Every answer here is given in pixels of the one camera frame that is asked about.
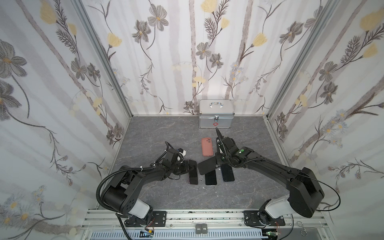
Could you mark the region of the pink phone case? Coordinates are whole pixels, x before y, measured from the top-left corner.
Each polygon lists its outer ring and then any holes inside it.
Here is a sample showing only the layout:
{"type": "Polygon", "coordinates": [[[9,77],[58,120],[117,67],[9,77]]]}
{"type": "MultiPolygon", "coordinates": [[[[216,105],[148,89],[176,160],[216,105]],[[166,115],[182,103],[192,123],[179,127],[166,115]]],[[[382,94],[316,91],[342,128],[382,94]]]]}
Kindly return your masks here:
{"type": "Polygon", "coordinates": [[[204,157],[211,157],[214,155],[213,143],[211,138],[202,138],[202,154],[204,157]]]}

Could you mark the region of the blue phone black screen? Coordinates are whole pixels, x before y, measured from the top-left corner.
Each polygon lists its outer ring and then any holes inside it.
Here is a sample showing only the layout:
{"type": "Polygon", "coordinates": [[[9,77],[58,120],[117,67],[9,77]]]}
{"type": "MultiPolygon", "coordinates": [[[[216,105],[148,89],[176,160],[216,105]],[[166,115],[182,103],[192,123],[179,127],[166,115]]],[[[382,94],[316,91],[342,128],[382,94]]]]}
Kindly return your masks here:
{"type": "Polygon", "coordinates": [[[235,181],[233,168],[230,165],[227,165],[227,164],[221,165],[221,172],[222,172],[222,177],[224,182],[235,181]]]}

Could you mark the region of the black phone with pink edge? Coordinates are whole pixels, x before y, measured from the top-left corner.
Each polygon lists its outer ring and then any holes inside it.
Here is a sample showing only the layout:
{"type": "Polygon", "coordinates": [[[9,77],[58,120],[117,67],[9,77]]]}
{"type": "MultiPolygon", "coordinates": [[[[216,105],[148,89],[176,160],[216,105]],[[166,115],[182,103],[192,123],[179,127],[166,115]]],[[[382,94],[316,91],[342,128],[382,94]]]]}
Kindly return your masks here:
{"type": "Polygon", "coordinates": [[[205,183],[207,186],[217,185],[217,176],[215,170],[205,174],[205,183]]]}

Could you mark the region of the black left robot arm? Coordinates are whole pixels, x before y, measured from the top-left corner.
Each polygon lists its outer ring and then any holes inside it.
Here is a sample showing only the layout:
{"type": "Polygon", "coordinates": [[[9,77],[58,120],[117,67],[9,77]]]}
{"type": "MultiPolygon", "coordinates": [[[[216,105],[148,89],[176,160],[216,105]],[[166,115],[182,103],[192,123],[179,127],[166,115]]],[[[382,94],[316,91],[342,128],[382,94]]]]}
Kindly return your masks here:
{"type": "Polygon", "coordinates": [[[149,167],[121,167],[105,177],[98,185],[96,199],[101,207],[115,212],[120,218],[135,217],[141,225],[153,221],[153,207],[139,199],[144,185],[194,172],[192,161],[184,160],[182,149],[169,149],[149,167]]]}

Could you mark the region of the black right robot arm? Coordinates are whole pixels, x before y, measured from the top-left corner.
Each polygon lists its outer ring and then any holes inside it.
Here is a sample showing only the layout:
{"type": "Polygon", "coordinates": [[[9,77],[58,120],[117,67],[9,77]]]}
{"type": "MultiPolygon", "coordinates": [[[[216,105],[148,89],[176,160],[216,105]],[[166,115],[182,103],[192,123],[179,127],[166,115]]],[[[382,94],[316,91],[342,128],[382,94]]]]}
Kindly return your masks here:
{"type": "Polygon", "coordinates": [[[285,166],[261,156],[256,151],[238,148],[229,137],[218,137],[217,146],[222,152],[223,163],[233,168],[256,171],[279,183],[289,191],[278,199],[266,200],[259,208],[258,220],[262,225],[270,225],[276,219],[290,214],[311,218],[317,211],[325,193],[312,170],[301,170],[285,166]]]}

